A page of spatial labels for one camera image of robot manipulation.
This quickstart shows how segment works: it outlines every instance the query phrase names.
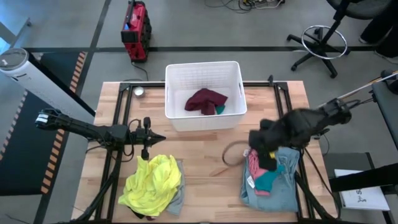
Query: white laundry basket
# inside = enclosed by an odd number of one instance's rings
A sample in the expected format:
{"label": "white laundry basket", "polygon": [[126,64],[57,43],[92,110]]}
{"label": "white laundry basket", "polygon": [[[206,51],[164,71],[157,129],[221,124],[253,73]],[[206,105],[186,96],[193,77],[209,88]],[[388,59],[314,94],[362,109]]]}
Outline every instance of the white laundry basket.
{"label": "white laundry basket", "polygon": [[[227,96],[219,115],[185,111],[185,103],[198,90],[207,88]],[[166,67],[165,114],[177,131],[227,129],[238,125],[247,111],[238,62],[175,64]]]}

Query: clothing pile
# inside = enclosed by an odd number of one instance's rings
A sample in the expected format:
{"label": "clothing pile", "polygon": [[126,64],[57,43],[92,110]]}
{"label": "clothing pile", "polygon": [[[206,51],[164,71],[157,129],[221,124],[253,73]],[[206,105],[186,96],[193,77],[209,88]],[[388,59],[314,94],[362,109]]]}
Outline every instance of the clothing pile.
{"label": "clothing pile", "polygon": [[137,156],[137,171],[126,179],[119,204],[139,218],[154,220],[164,210],[180,215],[185,191],[182,161],[158,155],[151,161]]}
{"label": "clothing pile", "polygon": [[281,147],[275,158],[277,170],[268,171],[259,167],[261,161],[257,151],[250,150],[243,170],[241,200],[265,212],[297,212],[294,172],[300,153]]}
{"label": "clothing pile", "polygon": [[186,111],[200,110],[203,115],[221,114],[225,109],[228,97],[213,90],[202,88],[185,103]]}

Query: wooden table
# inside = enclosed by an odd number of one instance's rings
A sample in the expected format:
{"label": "wooden table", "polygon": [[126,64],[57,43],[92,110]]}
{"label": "wooden table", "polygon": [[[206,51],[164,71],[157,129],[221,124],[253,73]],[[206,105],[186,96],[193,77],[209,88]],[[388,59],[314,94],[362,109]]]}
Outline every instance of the wooden table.
{"label": "wooden table", "polygon": [[[303,82],[288,82],[288,86],[293,108],[308,107]],[[118,90],[118,82],[103,83],[95,125],[112,125]],[[183,161],[186,190],[182,212],[179,217],[163,212],[156,219],[156,222],[294,222],[297,220],[295,213],[265,213],[243,205],[239,199],[243,167],[227,167],[221,160],[221,153],[231,139],[247,140],[249,130],[258,129],[259,121],[262,118],[278,118],[273,88],[245,87],[244,90],[248,112],[238,127],[219,131],[181,133],[174,131],[165,117],[163,88],[146,88],[144,98],[133,97],[129,121],[149,116],[152,121],[152,130],[167,137],[165,141],[149,149],[150,158],[158,154],[165,154],[173,155],[177,160]],[[123,111],[124,108],[121,108],[120,122]],[[88,147],[96,145],[97,143],[90,143]],[[141,154],[141,148],[138,146],[135,148],[134,157]],[[314,158],[323,178],[327,180],[318,141],[312,140],[307,149]],[[243,147],[234,150],[227,155],[227,159],[231,159],[231,161],[240,159],[242,151]],[[86,155],[72,218],[81,215],[81,210],[85,210],[98,193],[105,157],[106,151],[104,149],[95,149]],[[326,210],[331,215],[336,216],[334,201],[322,185],[307,156],[304,156],[304,163],[310,190]],[[123,162],[121,165],[112,220],[115,223],[146,222],[145,219],[138,219],[126,206],[118,204],[118,197],[123,193],[126,178],[132,175],[136,168],[136,158],[131,162]],[[110,190],[104,200],[103,217],[106,216],[108,209],[109,192]],[[303,215],[307,217],[305,199],[301,190],[299,190],[299,193]]]}

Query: white cylinder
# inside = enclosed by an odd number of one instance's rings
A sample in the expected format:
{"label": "white cylinder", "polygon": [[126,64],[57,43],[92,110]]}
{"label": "white cylinder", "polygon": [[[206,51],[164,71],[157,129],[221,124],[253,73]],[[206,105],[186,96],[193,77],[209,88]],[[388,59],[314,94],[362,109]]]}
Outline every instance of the white cylinder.
{"label": "white cylinder", "polygon": [[71,118],[92,123],[93,115],[33,65],[25,49],[9,49],[0,55],[0,71]]}

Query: orange striped tape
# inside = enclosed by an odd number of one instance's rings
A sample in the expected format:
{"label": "orange striped tape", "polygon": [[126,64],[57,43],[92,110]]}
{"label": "orange striped tape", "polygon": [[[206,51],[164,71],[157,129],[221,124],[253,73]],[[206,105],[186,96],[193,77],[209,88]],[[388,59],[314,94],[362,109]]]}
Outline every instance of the orange striped tape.
{"label": "orange striped tape", "polygon": [[[85,59],[86,59],[86,52],[80,52],[79,56],[77,58],[77,61],[76,61],[75,71],[73,72],[72,80],[71,80],[70,86],[69,86],[69,88],[73,92],[76,92],[76,88],[77,88],[77,85],[79,82],[81,70],[83,69],[83,66],[84,66]],[[6,139],[4,140],[2,148],[0,149],[0,161],[5,156],[7,145],[9,144],[10,138],[12,136],[12,132],[14,131],[14,127],[17,124],[17,120],[21,113],[22,107],[24,106],[24,102],[26,100],[27,93],[28,93],[28,91],[25,90],[24,96],[22,97],[21,102],[19,103],[18,109],[17,109],[17,111],[14,115],[14,118],[12,120],[11,127],[8,130]],[[58,162],[58,155],[60,154],[64,134],[65,134],[65,131],[59,129],[55,136],[53,148],[51,150],[51,154],[49,157],[49,163],[47,165],[47,170],[45,171],[45,175],[44,175],[44,179],[43,179],[43,185],[41,187],[41,191],[44,194],[49,192],[49,187],[52,184],[52,179],[53,179],[55,168],[56,168],[56,165]]]}
{"label": "orange striped tape", "polygon": [[[72,75],[72,80],[70,81],[69,89],[72,92],[76,92],[76,88],[79,82],[81,70],[83,69],[86,60],[86,52],[80,52],[76,61],[75,71]],[[54,176],[55,168],[58,162],[58,155],[60,154],[61,145],[63,142],[64,130],[59,129],[52,146],[49,163],[47,165],[47,170],[45,171],[45,176],[43,178],[42,193],[46,194],[49,192],[49,187],[51,187],[52,179]]]}

